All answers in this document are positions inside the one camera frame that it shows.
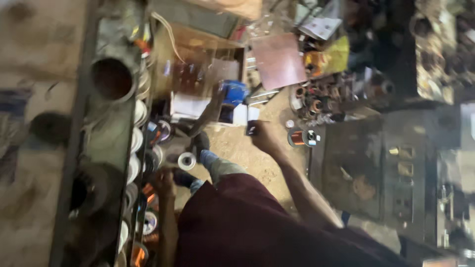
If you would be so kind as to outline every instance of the metal rod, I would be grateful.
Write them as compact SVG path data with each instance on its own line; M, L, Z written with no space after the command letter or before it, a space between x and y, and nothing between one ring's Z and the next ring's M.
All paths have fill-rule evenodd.
M256 104L265 103L265 102L269 102L269 100L254 101L250 103L249 105L256 105Z
M251 96L251 98L256 98L256 97L265 96L265 95L271 95L271 94L277 94L278 92L279 92L279 91L265 92L265 93L262 93L262 94L260 94L260 95Z

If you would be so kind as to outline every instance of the maroon cloth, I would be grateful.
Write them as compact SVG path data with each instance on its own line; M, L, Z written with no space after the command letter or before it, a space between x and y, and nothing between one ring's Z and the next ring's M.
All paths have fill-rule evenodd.
M176 266L405 266L388 248L351 229L310 229L290 217L248 174L206 182L178 222Z

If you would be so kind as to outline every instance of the person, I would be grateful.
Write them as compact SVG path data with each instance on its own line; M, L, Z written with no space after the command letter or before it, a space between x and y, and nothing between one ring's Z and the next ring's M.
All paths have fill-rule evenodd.
M407 266L364 232L345 228L275 142L269 123L252 123L252 143L278 163L301 221L244 168L212 153L201 133L194 143L213 185L186 172L157 175L160 266ZM178 223L175 183L192 193Z

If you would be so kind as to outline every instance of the tape roll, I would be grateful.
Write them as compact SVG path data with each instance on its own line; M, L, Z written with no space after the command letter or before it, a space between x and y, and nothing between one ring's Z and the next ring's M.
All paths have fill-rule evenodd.
M184 171L193 169L196 165L196 157L193 153L185 152L178 157L178 166Z

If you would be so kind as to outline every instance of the cable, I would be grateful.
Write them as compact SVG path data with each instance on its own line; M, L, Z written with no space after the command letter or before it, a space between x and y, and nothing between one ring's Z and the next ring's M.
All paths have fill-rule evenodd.
M171 46L173 47L173 51L175 51L175 54L177 55L178 59L186 64L185 60L183 60L180 57L180 55L178 54L177 48L175 46L175 37L173 36L173 31L172 31L171 26L168 23L168 21L164 17L160 16L157 12L152 12L151 17L158 20L159 22L161 22L165 26L165 28L167 29L167 32L168 32L168 36L170 37Z

